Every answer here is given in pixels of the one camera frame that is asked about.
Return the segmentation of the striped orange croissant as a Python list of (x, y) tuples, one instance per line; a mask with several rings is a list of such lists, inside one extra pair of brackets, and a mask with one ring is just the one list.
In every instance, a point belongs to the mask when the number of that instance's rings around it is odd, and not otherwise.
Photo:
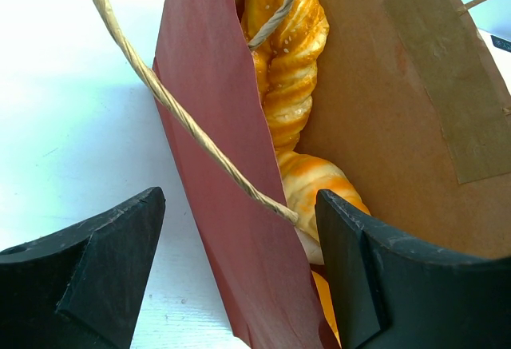
[(277, 153), (276, 158), (287, 206), (299, 214), (298, 228), (315, 241), (319, 241), (315, 216), (318, 191), (328, 189), (360, 211), (370, 212), (354, 185), (330, 161), (291, 150)]

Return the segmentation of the brown red paper bag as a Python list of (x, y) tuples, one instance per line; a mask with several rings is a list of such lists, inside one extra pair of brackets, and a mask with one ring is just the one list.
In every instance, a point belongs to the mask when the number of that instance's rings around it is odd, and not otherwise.
[[(109, 0), (93, 0), (152, 90), (234, 334), (252, 348), (338, 346), (295, 232), (245, 0), (165, 0), (146, 65)], [(319, 0), (329, 24), (292, 151), (354, 185), (367, 215), (442, 248), (510, 260), (510, 95), (461, 0)]]

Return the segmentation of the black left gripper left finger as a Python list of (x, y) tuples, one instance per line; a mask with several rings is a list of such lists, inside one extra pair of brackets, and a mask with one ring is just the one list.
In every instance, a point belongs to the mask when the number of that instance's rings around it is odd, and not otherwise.
[(128, 348), (165, 212), (147, 188), (1, 252), (3, 348)]

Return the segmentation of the long twisted glazed bread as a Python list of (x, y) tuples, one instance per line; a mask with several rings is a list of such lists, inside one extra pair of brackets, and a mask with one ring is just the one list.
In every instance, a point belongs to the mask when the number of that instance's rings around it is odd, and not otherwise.
[[(283, 0), (245, 0), (241, 26), (247, 40)], [(252, 52), (259, 97), (274, 149), (298, 144), (312, 107), (317, 59), (326, 45), (329, 24), (319, 0), (295, 0), (266, 41)]]

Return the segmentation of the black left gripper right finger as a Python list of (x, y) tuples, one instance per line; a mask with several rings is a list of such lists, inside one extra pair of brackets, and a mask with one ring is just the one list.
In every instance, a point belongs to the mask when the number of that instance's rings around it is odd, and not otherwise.
[(325, 189), (315, 213), (343, 347), (509, 347), (509, 258), (425, 242)]

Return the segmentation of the white toasted oval loaf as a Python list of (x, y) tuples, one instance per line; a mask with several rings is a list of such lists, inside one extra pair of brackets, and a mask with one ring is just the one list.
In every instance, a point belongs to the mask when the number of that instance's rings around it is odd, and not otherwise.
[(311, 269), (311, 272), (315, 281), (316, 290), (319, 293), (319, 300), (323, 309), (323, 314), (326, 318), (326, 321), (328, 322), (330, 329), (338, 341), (338, 346), (341, 347), (329, 284), (325, 276), (323, 276), (319, 270), (315, 269), (316, 266), (322, 267), (324, 265), (321, 248), (319, 243), (305, 232), (298, 228), (295, 228), (295, 232), (300, 240), (300, 243), (302, 244), (309, 264), (314, 266)]

